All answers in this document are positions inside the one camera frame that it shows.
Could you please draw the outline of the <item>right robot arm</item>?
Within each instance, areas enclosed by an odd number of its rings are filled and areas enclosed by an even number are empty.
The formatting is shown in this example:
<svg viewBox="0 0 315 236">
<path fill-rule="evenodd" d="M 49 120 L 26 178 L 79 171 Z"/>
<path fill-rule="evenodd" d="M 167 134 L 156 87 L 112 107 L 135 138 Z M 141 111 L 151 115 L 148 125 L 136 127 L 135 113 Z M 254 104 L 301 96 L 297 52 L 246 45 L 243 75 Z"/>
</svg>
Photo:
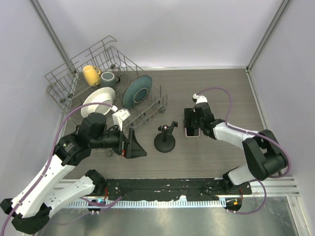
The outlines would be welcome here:
<svg viewBox="0 0 315 236">
<path fill-rule="evenodd" d="M 245 130 L 216 119 L 206 102 L 184 109 L 184 128 L 187 135 L 201 131 L 205 136 L 230 143 L 243 150 L 246 163 L 222 176 L 222 188 L 234 194 L 243 183 L 265 180 L 278 171 L 289 168 L 289 159 L 270 130 Z"/>
</svg>

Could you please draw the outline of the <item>black phone stand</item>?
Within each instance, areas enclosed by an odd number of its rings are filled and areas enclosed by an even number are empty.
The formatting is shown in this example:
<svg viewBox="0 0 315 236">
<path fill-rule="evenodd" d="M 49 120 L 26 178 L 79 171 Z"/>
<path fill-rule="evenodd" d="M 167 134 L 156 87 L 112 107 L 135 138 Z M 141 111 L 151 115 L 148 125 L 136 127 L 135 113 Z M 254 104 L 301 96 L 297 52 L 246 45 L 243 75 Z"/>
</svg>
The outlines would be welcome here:
<svg viewBox="0 0 315 236">
<path fill-rule="evenodd" d="M 175 127 L 178 127 L 178 123 L 176 121 L 172 121 L 170 126 L 161 125 L 158 128 L 158 131 L 160 131 L 161 133 L 157 134 L 154 139 L 154 146 L 157 151 L 168 153 L 174 149 L 176 141 L 172 132 Z"/>
</svg>

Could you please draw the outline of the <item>dark grey mug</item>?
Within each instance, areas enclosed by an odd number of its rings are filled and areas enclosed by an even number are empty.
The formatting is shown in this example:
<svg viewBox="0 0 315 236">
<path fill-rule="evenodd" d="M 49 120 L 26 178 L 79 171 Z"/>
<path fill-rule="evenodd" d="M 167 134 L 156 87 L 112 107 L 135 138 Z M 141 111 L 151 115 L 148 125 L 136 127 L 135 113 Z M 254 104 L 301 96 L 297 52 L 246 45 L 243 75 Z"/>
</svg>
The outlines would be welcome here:
<svg viewBox="0 0 315 236">
<path fill-rule="evenodd" d="M 102 88 L 109 87 L 116 89 L 121 79 L 112 72 L 103 72 L 100 76 L 100 85 Z"/>
</svg>

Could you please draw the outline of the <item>white plate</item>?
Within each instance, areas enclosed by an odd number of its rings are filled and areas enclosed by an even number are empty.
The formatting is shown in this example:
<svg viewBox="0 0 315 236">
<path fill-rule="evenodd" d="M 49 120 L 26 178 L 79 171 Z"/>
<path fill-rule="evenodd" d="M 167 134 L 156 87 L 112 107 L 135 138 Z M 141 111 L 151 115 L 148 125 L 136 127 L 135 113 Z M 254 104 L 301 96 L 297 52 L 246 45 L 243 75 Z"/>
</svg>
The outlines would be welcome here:
<svg viewBox="0 0 315 236">
<path fill-rule="evenodd" d="M 106 103 L 109 105 L 113 105 L 114 98 L 115 91 L 112 88 L 105 87 L 94 91 L 91 95 L 87 97 L 83 104 L 86 105 L 88 103 Z M 82 118 L 86 118 L 89 114 L 94 112 L 106 115 L 107 113 L 109 113 L 110 109 L 111 107 L 105 105 L 89 105 L 81 108 L 81 116 Z"/>
</svg>

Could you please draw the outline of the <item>black phone with pink case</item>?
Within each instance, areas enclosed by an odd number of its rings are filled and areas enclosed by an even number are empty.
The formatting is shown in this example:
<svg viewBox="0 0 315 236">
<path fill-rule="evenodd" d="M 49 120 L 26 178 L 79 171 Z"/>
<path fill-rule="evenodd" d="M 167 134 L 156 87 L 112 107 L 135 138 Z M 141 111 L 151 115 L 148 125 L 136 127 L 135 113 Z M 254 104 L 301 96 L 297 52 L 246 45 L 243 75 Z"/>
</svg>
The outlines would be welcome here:
<svg viewBox="0 0 315 236">
<path fill-rule="evenodd" d="M 199 126 L 197 124 L 184 124 L 185 136 L 187 138 L 196 138 L 200 136 Z"/>
</svg>

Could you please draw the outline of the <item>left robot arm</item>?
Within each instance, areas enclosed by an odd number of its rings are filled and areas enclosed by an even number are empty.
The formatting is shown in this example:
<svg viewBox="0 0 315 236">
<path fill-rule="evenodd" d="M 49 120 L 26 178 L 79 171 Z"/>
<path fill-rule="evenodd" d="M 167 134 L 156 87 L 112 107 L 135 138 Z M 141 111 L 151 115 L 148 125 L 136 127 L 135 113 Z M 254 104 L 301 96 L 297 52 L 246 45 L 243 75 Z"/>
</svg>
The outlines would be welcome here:
<svg viewBox="0 0 315 236">
<path fill-rule="evenodd" d="M 52 192 L 61 179 L 91 155 L 92 149 L 109 148 L 126 159 L 147 155 L 133 128 L 125 136 L 119 125 L 108 128 L 106 121 L 105 115 L 91 113 L 75 132 L 60 138 L 52 156 L 32 182 L 18 196 L 1 202 L 1 209 L 8 215 L 6 222 L 10 221 L 19 232 L 33 235 L 72 201 L 86 195 L 100 196 L 106 188 L 106 180 L 96 170 L 89 170 L 74 184 Z"/>
</svg>

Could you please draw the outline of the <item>blue ceramic plate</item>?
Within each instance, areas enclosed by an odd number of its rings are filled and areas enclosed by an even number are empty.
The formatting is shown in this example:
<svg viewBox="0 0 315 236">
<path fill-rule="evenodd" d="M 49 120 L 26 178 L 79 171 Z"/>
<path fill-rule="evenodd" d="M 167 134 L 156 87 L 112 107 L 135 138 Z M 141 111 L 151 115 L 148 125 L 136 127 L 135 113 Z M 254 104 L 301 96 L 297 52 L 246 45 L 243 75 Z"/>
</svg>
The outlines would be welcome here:
<svg viewBox="0 0 315 236">
<path fill-rule="evenodd" d="M 132 109 L 139 105 L 151 91 L 153 79 L 149 75 L 143 75 L 135 79 L 124 92 L 122 106 Z"/>
</svg>

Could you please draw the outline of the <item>yellow mug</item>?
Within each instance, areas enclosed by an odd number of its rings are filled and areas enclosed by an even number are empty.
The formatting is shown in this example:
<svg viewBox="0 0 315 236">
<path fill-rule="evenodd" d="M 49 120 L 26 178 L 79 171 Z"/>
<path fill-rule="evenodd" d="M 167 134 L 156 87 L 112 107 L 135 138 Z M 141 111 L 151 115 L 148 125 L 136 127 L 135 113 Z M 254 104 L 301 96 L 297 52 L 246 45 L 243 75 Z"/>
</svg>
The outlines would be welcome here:
<svg viewBox="0 0 315 236">
<path fill-rule="evenodd" d="M 101 70 L 92 65 L 86 65 L 83 68 L 83 75 L 89 86 L 97 86 L 100 84 Z"/>
</svg>

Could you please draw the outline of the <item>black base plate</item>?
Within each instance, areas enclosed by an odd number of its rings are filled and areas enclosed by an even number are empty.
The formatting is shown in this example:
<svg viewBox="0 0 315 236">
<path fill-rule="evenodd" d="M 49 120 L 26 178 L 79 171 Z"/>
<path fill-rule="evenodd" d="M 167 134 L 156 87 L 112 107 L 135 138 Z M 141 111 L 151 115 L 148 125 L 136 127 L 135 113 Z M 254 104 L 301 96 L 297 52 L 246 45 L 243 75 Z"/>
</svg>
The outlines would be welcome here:
<svg viewBox="0 0 315 236">
<path fill-rule="evenodd" d="M 249 182 L 228 186 L 223 179 L 215 178 L 134 178 L 106 179 L 95 195 L 123 201 L 177 201 L 185 196 L 188 201 L 217 200 L 219 195 L 251 195 Z"/>
</svg>

